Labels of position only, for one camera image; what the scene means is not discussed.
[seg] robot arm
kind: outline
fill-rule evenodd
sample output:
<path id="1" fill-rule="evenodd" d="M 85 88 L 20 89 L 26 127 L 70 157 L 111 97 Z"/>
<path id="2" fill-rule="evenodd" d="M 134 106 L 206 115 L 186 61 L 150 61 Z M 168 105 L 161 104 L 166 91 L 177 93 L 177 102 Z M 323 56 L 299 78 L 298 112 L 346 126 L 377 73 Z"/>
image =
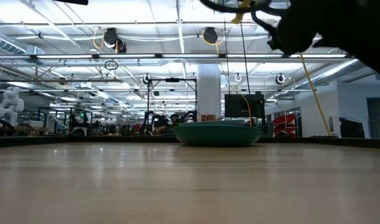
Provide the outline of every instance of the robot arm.
<path id="1" fill-rule="evenodd" d="M 9 115 L 9 123 L 12 126 L 17 125 L 17 112 L 24 110 L 24 101 L 18 97 L 21 89 L 18 87 L 9 87 L 7 91 L 3 93 L 3 101 L 0 104 L 0 117 Z"/>

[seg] ceiling duct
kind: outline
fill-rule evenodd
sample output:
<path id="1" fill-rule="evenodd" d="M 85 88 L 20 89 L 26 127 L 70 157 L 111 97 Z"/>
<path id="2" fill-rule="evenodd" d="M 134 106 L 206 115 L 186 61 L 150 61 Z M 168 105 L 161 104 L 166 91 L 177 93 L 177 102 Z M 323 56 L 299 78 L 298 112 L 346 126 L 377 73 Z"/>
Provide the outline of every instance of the ceiling duct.
<path id="1" fill-rule="evenodd" d="M 0 34 L 0 49 L 3 49 L 12 54 L 20 55 L 39 55 L 44 54 L 44 51 L 33 45 L 24 45 L 17 43 L 15 40 L 10 39 L 8 36 Z M 37 65 L 42 65 L 44 61 L 39 59 L 29 59 L 26 60 L 29 63 L 35 63 Z"/>
<path id="2" fill-rule="evenodd" d="M 349 60 L 347 62 L 340 63 L 339 65 L 329 65 L 325 68 L 311 74 L 311 78 L 314 86 L 329 83 L 343 75 L 347 75 L 351 72 L 364 68 L 365 65 L 358 59 Z M 295 86 L 296 89 L 308 87 L 308 80 Z"/>

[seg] cable reel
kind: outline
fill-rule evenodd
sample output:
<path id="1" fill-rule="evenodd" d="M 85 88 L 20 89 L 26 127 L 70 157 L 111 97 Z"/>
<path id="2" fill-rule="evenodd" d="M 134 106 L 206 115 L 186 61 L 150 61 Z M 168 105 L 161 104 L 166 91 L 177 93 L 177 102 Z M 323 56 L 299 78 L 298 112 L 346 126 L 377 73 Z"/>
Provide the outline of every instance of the cable reel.
<path id="1" fill-rule="evenodd" d="M 107 28 L 107 32 L 104 33 L 104 44 L 107 48 L 115 49 L 116 54 L 127 52 L 126 43 L 118 37 L 116 28 Z"/>

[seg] wooden floor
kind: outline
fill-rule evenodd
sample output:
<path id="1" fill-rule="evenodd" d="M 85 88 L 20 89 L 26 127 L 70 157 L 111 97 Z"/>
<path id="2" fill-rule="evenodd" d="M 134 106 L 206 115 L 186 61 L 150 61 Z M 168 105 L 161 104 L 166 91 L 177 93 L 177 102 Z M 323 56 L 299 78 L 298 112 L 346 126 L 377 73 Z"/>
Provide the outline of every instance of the wooden floor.
<path id="1" fill-rule="evenodd" d="M 380 150 L 83 143 L 0 149 L 0 224 L 380 223 Z"/>

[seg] yellow cable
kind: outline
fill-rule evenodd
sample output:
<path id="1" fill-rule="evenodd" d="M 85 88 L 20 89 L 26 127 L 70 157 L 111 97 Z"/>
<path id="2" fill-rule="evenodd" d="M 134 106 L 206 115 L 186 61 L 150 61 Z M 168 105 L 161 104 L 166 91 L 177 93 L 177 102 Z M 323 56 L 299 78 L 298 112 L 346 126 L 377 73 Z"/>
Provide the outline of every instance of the yellow cable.
<path id="1" fill-rule="evenodd" d="M 235 91 L 235 90 L 233 90 L 233 92 L 236 92 L 236 93 L 240 94 L 240 95 L 244 98 L 244 100 L 245 100 L 245 102 L 246 102 L 246 104 L 247 104 L 247 106 L 248 106 L 248 112 L 249 112 L 249 127 L 252 127 L 252 114 L 251 114 L 251 107 L 250 107 L 250 105 L 249 105 L 249 102 L 247 101 L 246 97 L 245 97 L 242 93 L 240 93 L 240 92 L 238 92 L 238 91 Z"/>
<path id="2" fill-rule="evenodd" d="M 101 49 L 103 46 L 104 46 L 104 34 L 103 33 L 103 39 L 101 40 L 101 46 L 98 47 L 97 44 L 96 44 L 96 33 L 97 33 L 97 30 L 95 30 L 95 34 L 93 36 L 93 45 L 97 48 L 97 49 Z"/>
<path id="3" fill-rule="evenodd" d="M 239 5 L 239 7 L 249 7 L 251 3 L 251 0 L 245 0 L 242 4 Z M 235 15 L 235 18 L 231 21 L 233 24 L 239 24 L 244 18 L 244 14 L 242 13 L 237 13 Z"/>
<path id="4" fill-rule="evenodd" d="M 223 43 L 225 40 L 223 39 L 222 41 L 220 41 L 220 42 L 218 42 L 218 43 L 211 44 L 211 43 L 207 42 L 207 41 L 205 40 L 205 38 L 203 37 L 204 33 L 205 33 L 205 31 L 202 31 L 202 33 L 201 33 L 201 36 L 202 36 L 203 41 L 204 41 L 205 43 L 209 44 L 209 45 L 215 45 L 215 46 L 216 46 L 216 51 L 217 51 L 217 53 L 219 53 L 219 44 Z"/>
<path id="5" fill-rule="evenodd" d="M 331 132 L 329 131 L 327 120 L 325 119 L 325 115 L 324 115 L 324 112 L 322 111 L 322 108 L 321 108 L 321 105 L 320 105 L 320 101 L 318 100 L 318 96 L 317 96 L 317 94 L 315 93 L 315 90 L 314 90 L 314 85 L 313 85 L 312 79 L 310 78 L 310 75 L 308 74 L 306 63 L 305 63 L 304 58 L 303 58 L 303 54 L 301 54 L 301 53 L 300 53 L 300 58 L 302 59 L 303 68 L 304 68 L 304 71 L 306 73 L 306 76 L 307 76 L 307 79 L 308 79 L 308 83 L 310 84 L 310 87 L 312 88 L 315 101 L 317 102 L 318 109 L 320 110 L 320 113 L 321 113 L 322 120 L 324 120 L 325 128 L 327 129 L 328 135 L 331 136 Z"/>

